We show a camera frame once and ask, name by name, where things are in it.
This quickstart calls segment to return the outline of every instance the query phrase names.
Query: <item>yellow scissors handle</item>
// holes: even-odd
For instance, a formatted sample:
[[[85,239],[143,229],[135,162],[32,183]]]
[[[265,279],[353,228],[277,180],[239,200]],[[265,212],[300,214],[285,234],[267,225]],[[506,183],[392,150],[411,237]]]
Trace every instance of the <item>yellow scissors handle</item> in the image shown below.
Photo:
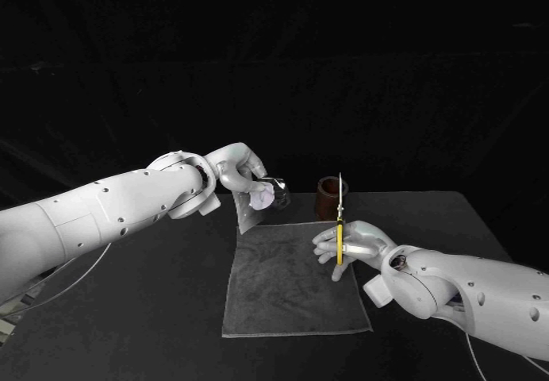
[[[343,220],[337,218],[337,264],[343,265]]]

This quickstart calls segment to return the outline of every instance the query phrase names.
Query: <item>cloth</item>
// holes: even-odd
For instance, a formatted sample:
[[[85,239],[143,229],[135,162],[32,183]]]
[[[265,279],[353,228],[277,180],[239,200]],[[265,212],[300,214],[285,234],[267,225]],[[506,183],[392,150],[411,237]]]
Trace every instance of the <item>cloth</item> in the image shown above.
[[[339,335],[372,330],[352,266],[318,263],[313,238],[333,221],[259,225],[236,234],[223,337]]]

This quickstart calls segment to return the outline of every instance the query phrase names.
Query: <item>cable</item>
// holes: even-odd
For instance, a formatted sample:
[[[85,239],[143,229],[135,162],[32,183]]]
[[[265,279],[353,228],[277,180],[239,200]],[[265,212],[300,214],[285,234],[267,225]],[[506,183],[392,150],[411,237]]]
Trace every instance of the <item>cable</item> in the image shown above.
[[[474,357],[474,352],[473,352],[473,347],[471,347],[471,341],[468,340],[468,334],[467,333],[465,333],[465,337],[467,337],[467,342],[468,342],[468,349],[471,351],[471,356],[473,356],[473,360],[474,360],[474,365],[477,366],[480,377],[486,381],[486,377],[484,377],[483,371],[480,370],[480,366],[478,366],[478,363],[477,363],[477,358]]]
[[[69,266],[69,263],[75,260],[75,258],[72,260],[69,260],[69,262],[65,262],[63,266],[60,268],[58,268],[55,270],[55,272],[40,281],[37,282],[36,284],[33,284],[24,291],[19,292],[16,295],[10,296],[4,301],[3,303],[0,304],[0,307],[6,304],[9,304],[9,302],[12,302],[12,300],[14,300],[20,295],[26,294],[32,289],[35,289],[36,287],[39,287],[48,280],[52,279],[52,277],[66,268],[66,266]]]
[[[46,303],[49,303],[55,298],[58,298],[66,291],[69,291],[69,289],[78,284],[78,282],[85,278],[85,276],[89,274],[89,272],[92,271],[94,267],[97,266],[97,264],[99,263],[102,257],[105,256],[105,253],[108,251],[108,248],[111,247],[111,244],[107,245],[107,248],[102,252],[102,255],[97,258],[97,261],[94,263],[94,265],[88,268],[86,272],[84,273],[84,275],[76,279],[76,281],[58,293],[55,294],[45,302],[33,305],[33,306],[29,306],[26,308],[22,308],[20,310],[14,311],[14,312],[10,312],[9,314],[0,316],[0,319],[4,319],[7,316],[12,316],[12,315],[16,315],[16,314],[20,314],[22,312],[26,312],[27,310],[32,310],[35,309],[36,307],[40,307],[43,306]]]
[[[529,357],[523,356],[523,358],[532,363],[532,365],[533,365],[535,367],[537,367],[537,368],[540,369],[540,371],[542,371],[546,375],[549,375],[549,371],[548,371],[546,369],[543,369],[543,367],[540,367],[540,365],[537,365],[537,364],[535,363],[535,361],[533,361]]]

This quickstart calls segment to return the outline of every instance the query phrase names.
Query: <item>black background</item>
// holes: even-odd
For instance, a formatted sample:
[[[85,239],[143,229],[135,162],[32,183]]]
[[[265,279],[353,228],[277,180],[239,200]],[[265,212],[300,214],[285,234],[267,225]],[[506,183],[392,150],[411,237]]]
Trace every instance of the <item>black background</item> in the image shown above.
[[[549,270],[542,14],[0,2],[0,207],[242,141],[294,192],[340,171],[350,191],[460,191],[513,260]]]

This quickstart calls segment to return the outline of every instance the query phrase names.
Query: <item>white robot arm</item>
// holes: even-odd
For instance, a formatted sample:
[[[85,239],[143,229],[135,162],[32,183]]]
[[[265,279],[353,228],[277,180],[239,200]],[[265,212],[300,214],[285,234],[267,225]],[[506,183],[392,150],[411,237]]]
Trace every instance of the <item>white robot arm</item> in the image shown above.
[[[313,240],[318,261],[336,256],[336,229]],[[378,307],[393,299],[418,318],[450,321],[470,336],[549,361],[549,275],[475,256],[396,246],[367,222],[344,227],[343,253],[380,274],[363,285]]]
[[[170,152],[130,171],[40,201],[0,211],[0,302],[29,280],[76,256],[138,232],[166,216],[219,207],[216,180],[233,191],[264,190],[241,169],[267,175],[243,143],[205,157]]]

